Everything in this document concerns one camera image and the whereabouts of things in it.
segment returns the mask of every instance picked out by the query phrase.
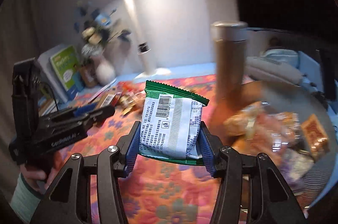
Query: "book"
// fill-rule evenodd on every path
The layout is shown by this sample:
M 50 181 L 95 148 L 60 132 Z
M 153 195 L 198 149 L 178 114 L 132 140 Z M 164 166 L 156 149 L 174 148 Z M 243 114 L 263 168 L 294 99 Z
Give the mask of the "book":
M 57 110 L 54 99 L 46 100 L 40 107 L 39 107 L 39 116 L 46 115 L 48 113 L 53 113 Z
M 60 44 L 54 48 L 51 48 L 48 51 L 42 53 L 38 59 L 37 63 L 41 70 L 41 79 L 48 83 L 53 92 L 55 94 L 55 98 L 57 98 L 61 103 L 67 103 L 69 100 L 65 89 L 63 88 L 61 82 L 59 81 L 58 77 L 55 74 L 55 71 L 50 63 L 49 59 L 52 55 L 56 54 L 58 51 L 66 48 L 67 46 L 64 44 Z
M 79 61 L 74 46 L 63 48 L 52 55 L 50 63 L 68 98 L 73 100 L 77 93 L 84 89 L 81 75 L 76 70 L 76 66 L 79 66 Z

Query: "cable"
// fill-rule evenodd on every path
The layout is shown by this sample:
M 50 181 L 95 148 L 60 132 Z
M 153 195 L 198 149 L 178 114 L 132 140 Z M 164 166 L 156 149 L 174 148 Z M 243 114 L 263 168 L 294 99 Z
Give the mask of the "cable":
M 47 86 L 49 88 L 50 92 L 52 93 L 54 102 L 55 102 L 56 110 L 59 111 L 59 106 L 57 105 L 57 102 L 56 102 L 56 99 L 55 99 L 55 95 L 54 95 L 54 92 L 53 92 L 53 89 L 51 88 L 51 86 L 48 83 L 46 83 L 46 82 L 40 82 L 40 84 L 45 85 L 45 86 Z

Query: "screw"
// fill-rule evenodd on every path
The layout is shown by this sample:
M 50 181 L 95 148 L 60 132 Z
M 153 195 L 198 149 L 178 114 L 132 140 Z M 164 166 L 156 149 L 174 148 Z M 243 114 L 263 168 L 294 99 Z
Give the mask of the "screw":
M 267 155 L 265 153 L 260 153 L 258 155 L 258 157 L 261 159 L 261 160 L 265 160 L 267 158 Z
M 223 146 L 222 151 L 225 153 L 229 153 L 231 151 L 231 148 L 229 146 Z
M 115 145 L 109 146 L 107 150 L 111 153 L 115 153 L 117 151 L 118 147 Z
M 72 158 L 73 160 L 77 160 L 77 159 L 80 158 L 80 156 L 81 156 L 81 154 L 79 154 L 79 153 L 73 153 L 73 154 L 71 155 L 71 158 Z

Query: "barcode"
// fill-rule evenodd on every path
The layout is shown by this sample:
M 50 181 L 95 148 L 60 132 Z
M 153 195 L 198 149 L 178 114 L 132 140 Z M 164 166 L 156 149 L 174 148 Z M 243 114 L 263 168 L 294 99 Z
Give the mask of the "barcode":
M 115 94 L 107 95 L 107 97 L 104 99 L 104 102 L 102 103 L 100 108 L 103 108 L 105 106 L 108 106 L 110 102 L 113 100 Z
M 182 110 L 183 98 L 176 98 L 167 146 L 167 153 L 171 156 L 174 156 L 176 154 L 177 142 L 179 140 L 180 133 Z
M 158 106 L 156 110 L 156 117 L 168 117 L 168 109 L 169 109 L 169 103 L 170 103 L 171 96 L 164 96 L 160 95 L 158 100 Z

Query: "light blue sleeve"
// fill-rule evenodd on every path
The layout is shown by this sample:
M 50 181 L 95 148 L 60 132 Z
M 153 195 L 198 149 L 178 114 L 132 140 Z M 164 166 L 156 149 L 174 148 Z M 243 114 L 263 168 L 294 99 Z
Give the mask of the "light blue sleeve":
M 41 198 L 42 194 L 33 190 L 20 173 L 10 205 L 23 222 L 30 222 Z

